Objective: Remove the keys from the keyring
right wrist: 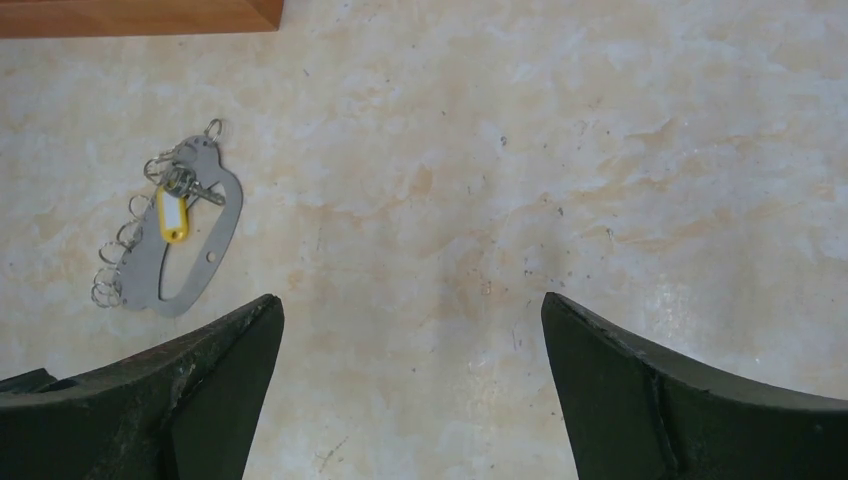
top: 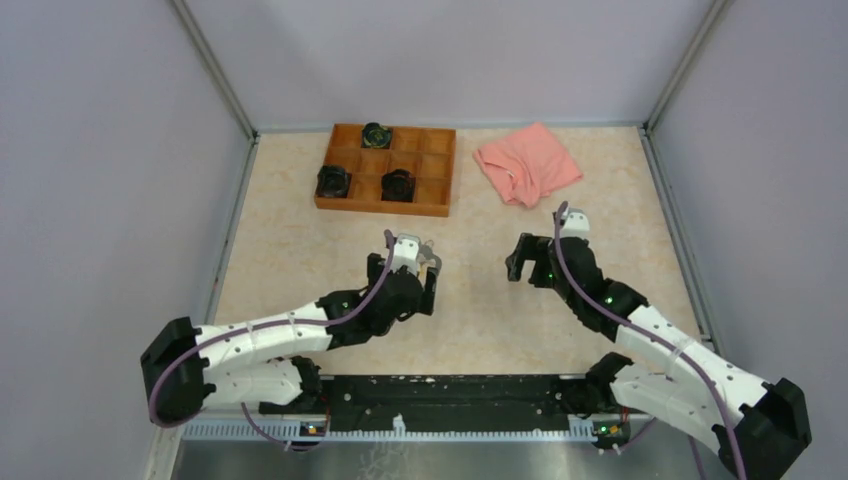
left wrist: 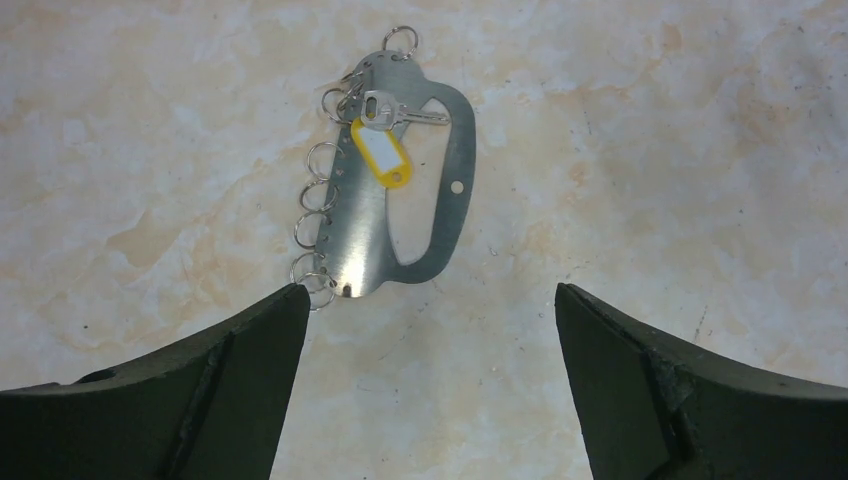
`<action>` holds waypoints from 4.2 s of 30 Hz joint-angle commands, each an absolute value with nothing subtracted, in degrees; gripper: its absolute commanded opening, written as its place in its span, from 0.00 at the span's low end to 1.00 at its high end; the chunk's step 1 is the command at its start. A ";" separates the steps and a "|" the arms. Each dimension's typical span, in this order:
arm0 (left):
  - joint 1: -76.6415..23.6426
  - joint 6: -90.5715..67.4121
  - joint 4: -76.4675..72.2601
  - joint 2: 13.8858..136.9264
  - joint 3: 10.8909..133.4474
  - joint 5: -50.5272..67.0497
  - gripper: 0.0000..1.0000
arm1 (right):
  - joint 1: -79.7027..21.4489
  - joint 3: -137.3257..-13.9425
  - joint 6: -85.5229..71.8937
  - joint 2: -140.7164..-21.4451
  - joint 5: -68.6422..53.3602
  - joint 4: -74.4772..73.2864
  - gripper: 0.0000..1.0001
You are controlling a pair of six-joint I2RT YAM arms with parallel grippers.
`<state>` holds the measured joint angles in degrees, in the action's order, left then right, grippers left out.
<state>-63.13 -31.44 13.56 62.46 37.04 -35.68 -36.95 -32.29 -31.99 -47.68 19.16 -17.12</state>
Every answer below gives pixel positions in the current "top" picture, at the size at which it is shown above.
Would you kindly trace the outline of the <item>metal key holder plate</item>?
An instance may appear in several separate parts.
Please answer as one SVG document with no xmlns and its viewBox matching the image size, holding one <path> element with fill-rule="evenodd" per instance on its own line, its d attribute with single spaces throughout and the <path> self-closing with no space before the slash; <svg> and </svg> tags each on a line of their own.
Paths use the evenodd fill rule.
<svg viewBox="0 0 848 480">
<path fill-rule="evenodd" d="M 434 251 L 435 242 L 427 240 L 419 244 L 417 261 L 419 265 L 424 267 L 434 267 L 438 271 L 442 269 L 442 259 Z"/>
</svg>

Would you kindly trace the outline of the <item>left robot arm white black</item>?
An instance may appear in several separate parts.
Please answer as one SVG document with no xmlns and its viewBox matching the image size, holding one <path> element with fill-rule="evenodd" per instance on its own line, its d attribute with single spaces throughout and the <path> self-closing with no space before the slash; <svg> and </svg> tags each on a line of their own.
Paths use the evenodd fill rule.
<svg viewBox="0 0 848 480">
<path fill-rule="evenodd" d="M 372 253 L 367 286 L 282 314 L 224 326 L 169 321 L 140 357 L 151 422 L 173 428 L 235 404 L 314 410 L 322 387 L 310 354 L 358 346 L 397 322 L 433 313 L 441 259 L 420 255 L 414 266 L 391 270 L 384 264 Z"/>
</svg>

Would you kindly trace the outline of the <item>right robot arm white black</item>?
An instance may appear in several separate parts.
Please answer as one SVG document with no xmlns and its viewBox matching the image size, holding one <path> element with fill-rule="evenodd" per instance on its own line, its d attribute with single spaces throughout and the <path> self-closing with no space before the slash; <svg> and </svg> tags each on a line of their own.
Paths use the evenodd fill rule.
<svg viewBox="0 0 848 480">
<path fill-rule="evenodd" d="M 531 285 L 554 290 L 584 327 L 661 369 L 605 355 L 587 374 L 594 409 L 649 414 L 700 442 L 738 479 L 780 479 L 811 444 L 798 385 L 749 373 L 680 330 L 644 295 L 606 277 L 587 240 L 523 233 L 505 261 L 508 280 L 519 281 L 528 261 Z"/>
</svg>

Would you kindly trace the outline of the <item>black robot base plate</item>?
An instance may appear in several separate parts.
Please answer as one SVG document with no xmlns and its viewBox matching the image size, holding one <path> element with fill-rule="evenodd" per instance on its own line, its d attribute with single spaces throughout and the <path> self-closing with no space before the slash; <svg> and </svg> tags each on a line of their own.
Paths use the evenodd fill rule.
<svg viewBox="0 0 848 480">
<path fill-rule="evenodd" d="M 326 376 L 305 399 L 258 411 L 328 420 L 333 433 L 384 431 L 400 417 L 411 432 L 552 432 L 590 420 L 590 433 L 614 436 L 635 415 L 582 375 Z"/>
</svg>

